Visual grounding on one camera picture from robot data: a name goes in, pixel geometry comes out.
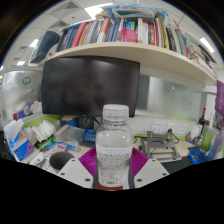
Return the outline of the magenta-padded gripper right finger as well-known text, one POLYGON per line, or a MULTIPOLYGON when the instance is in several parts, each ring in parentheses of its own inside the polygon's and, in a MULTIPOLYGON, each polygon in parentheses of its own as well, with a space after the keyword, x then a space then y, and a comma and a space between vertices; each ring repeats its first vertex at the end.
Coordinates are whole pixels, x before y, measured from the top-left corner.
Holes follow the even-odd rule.
POLYGON ((130 159, 129 188, 136 189, 164 178, 169 172, 156 159, 148 159, 134 148, 130 159))

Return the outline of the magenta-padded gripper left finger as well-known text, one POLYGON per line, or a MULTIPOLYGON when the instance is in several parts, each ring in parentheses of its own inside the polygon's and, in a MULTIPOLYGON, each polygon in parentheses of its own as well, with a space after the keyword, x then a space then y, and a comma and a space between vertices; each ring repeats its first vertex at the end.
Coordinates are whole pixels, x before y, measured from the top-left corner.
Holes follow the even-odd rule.
POLYGON ((79 159, 71 158, 59 171, 58 176, 84 188, 97 188, 96 149, 89 150, 79 159))

